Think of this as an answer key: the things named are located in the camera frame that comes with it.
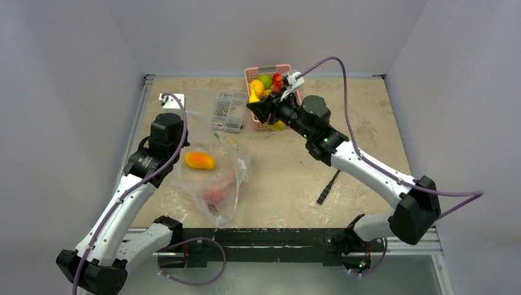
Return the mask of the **yellow fake lemon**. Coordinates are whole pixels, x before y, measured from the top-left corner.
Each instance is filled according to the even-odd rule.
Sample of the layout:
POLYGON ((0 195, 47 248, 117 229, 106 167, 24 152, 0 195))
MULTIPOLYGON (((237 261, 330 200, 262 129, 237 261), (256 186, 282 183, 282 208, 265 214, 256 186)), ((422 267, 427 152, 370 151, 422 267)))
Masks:
POLYGON ((262 81, 259 79, 252 80, 249 83, 249 102, 255 103, 260 101, 262 95, 264 94, 265 86, 262 81))

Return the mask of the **red fake grape bunch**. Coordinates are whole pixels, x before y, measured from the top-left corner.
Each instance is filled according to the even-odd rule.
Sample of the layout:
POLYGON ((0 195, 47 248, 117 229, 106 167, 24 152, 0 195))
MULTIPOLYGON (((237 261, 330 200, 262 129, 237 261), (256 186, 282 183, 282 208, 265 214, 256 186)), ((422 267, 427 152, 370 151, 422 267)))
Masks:
POLYGON ((270 87, 272 92, 279 92, 284 87, 283 76, 276 73, 272 76, 272 85, 270 87))

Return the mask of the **clear plastic bag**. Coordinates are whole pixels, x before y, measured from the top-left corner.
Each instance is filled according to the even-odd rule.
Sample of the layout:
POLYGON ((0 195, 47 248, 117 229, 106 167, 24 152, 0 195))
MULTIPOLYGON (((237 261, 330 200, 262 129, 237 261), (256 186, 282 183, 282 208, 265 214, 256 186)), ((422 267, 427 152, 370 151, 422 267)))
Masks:
POLYGON ((250 150, 239 142, 237 133, 214 128, 208 115, 187 112, 188 147, 170 174, 170 185, 187 197, 214 226, 229 227, 235 217, 240 187, 248 177, 250 150), (186 164, 190 153, 207 155, 214 168, 192 168, 186 164))

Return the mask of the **orange fake fruit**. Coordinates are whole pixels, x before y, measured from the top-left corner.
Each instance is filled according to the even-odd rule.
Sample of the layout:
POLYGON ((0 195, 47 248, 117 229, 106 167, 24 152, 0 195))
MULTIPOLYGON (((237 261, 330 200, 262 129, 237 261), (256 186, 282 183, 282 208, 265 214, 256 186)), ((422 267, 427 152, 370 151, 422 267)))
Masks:
POLYGON ((216 161, 213 156, 203 152, 188 152, 184 156, 185 164, 196 170, 213 170, 216 168, 216 161))

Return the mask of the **pink red fake peach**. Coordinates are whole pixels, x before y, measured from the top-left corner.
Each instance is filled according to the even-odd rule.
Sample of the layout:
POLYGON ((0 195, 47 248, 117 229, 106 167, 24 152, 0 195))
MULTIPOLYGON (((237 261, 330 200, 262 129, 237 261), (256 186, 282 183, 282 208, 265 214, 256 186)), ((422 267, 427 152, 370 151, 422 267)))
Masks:
POLYGON ((234 172, 220 174, 211 179, 203 190, 202 199, 207 205, 216 206, 227 198, 227 190, 236 183, 234 172))

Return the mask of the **small yellow fake banana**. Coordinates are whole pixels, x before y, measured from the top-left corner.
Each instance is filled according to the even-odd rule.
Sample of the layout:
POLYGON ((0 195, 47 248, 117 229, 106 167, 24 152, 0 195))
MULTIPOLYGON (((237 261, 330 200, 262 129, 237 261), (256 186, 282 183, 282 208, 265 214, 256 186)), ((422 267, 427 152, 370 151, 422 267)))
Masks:
POLYGON ((274 124, 269 124, 268 122, 266 122, 264 125, 274 131, 281 131, 285 128, 285 124, 280 120, 278 120, 274 124))

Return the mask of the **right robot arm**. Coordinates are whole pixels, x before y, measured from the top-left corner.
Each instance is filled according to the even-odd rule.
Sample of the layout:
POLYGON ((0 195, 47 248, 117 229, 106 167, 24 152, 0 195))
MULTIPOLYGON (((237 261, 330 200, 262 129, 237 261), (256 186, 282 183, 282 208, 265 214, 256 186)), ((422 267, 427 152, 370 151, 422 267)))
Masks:
POLYGON ((357 216, 345 229, 345 242, 360 250, 376 238, 397 237, 416 245, 441 214, 435 183, 415 179, 382 164, 356 148, 355 141, 330 124, 324 98, 309 95, 301 104, 294 97, 267 97, 247 107, 262 123, 279 120, 306 140, 308 153, 330 167, 356 178, 390 206, 387 213, 357 216))

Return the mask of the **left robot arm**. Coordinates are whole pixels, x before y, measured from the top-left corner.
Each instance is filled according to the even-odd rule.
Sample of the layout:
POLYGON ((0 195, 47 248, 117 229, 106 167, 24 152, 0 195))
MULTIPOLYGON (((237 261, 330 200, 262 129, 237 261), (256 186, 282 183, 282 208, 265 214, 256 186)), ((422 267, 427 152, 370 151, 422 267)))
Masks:
POLYGON ((173 171, 181 149, 188 146, 185 120, 162 113, 151 124, 149 136, 132 154, 117 190, 95 225, 74 250, 62 250, 56 263, 73 284, 73 291, 118 294, 128 275, 154 251, 180 249, 181 224, 160 217, 129 242, 128 229, 148 199, 173 171))

